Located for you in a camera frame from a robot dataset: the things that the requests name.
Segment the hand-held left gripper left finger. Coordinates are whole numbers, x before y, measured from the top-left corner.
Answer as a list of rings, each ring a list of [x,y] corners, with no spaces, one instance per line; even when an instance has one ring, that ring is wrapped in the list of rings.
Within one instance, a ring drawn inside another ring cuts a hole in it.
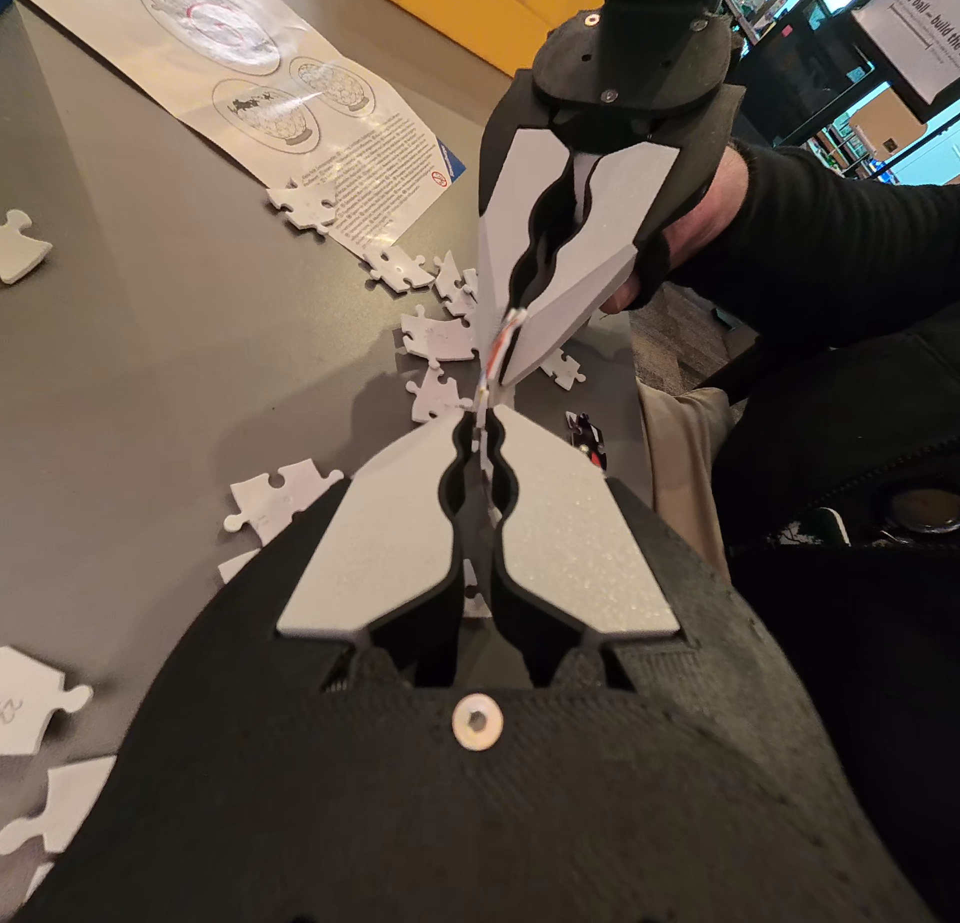
[[[472,413],[408,432],[354,474],[281,612],[294,639],[378,648],[428,685],[450,682],[464,609],[457,514]]]

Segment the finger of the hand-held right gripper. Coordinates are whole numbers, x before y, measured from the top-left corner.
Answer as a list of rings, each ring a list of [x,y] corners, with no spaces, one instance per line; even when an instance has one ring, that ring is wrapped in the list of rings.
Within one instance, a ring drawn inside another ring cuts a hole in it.
[[[634,240],[680,150],[644,141],[595,162],[578,231],[558,248],[551,280],[527,310],[500,384],[525,379],[565,344],[632,272]]]
[[[479,218],[475,325],[494,338],[510,309],[546,318],[574,236],[571,150],[549,128],[518,128]]]

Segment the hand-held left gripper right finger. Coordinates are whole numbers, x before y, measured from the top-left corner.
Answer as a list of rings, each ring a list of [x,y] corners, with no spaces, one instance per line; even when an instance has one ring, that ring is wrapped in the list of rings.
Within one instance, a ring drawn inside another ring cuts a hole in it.
[[[546,688],[569,653],[682,639],[624,514],[633,493],[516,410],[489,413],[496,627]]]

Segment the white puzzle pieces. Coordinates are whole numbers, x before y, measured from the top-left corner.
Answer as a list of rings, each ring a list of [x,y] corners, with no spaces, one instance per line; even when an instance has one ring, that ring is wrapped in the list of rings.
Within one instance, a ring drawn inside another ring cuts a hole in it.
[[[477,318],[456,231],[402,241],[436,284],[394,291],[268,193],[82,185],[31,215],[53,244],[2,293],[2,645],[92,695],[36,753],[2,757],[2,828],[41,814],[54,768],[116,754],[171,653],[262,554],[233,485],[311,461],[351,477],[434,389],[474,399]]]

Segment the small joined puzzle strip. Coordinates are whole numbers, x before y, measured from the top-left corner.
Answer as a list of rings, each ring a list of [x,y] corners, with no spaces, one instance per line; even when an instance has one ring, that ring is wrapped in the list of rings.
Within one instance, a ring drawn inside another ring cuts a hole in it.
[[[495,472],[489,454],[487,414],[497,405],[502,404],[510,409],[515,407],[516,387],[505,384],[503,380],[508,356],[527,316],[526,308],[512,308],[507,312],[503,326],[490,347],[474,395],[473,449],[479,454],[482,480],[486,487],[492,484]]]

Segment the person's right forearm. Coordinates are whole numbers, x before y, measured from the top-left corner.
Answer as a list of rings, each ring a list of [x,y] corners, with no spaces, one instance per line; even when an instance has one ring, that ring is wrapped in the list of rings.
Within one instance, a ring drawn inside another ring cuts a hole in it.
[[[804,150],[732,150],[746,166],[743,202],[670,283],[764,337],[831,347],[958,302],[958,185],[848,180]]]

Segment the dark printed puzzle piece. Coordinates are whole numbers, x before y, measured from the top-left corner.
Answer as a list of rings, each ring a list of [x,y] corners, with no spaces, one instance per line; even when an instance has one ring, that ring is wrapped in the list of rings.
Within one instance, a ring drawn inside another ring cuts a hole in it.
[[[608,459],[602,431],[594,425],[587,413],[567,411],[565,419],[571,446],[587,456],[593,465],[606,472]]]

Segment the person's right hand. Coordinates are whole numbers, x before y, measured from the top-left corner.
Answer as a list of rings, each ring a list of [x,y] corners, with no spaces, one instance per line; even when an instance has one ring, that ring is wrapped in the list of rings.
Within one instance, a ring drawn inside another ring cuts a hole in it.
[[[721,236],[744,205],[749,168],[738,149],[728,146],[708,189],[695,207],[663,228],[637,258],[627,280],[599,306],[615,315],[649,303],[669,277]]]

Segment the person's beige trousers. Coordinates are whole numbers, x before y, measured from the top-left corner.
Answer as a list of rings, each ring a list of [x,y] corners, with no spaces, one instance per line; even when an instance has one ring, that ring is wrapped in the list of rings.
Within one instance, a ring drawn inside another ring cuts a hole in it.
[[[714,387],[671,396],[637,384],[652,472],[654,512],[730,581],[713,495],[714,461],[736,424],[727,393]]]

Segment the printed instruction sheet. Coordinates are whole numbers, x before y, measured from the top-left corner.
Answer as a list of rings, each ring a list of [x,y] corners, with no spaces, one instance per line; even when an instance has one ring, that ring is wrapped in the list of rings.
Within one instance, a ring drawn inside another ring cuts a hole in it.
[[[23,0],[267,188],[331,183],[333,239],[392,245],[464,166],[282,0]]]

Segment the brown cardboard box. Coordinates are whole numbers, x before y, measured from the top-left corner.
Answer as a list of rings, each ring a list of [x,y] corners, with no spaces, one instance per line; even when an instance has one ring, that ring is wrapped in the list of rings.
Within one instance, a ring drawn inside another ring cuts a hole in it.
[[[891,87],[882,89],[851,114],[847,125],[868,157],[878,163],[892,159],[929,129]]]

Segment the white printed sign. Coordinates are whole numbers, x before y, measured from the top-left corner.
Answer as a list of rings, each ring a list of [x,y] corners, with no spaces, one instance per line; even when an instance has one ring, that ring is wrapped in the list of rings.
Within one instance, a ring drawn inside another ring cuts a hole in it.
[[[958,99],[959,0],[856,0],[850,16],[924,113]]]

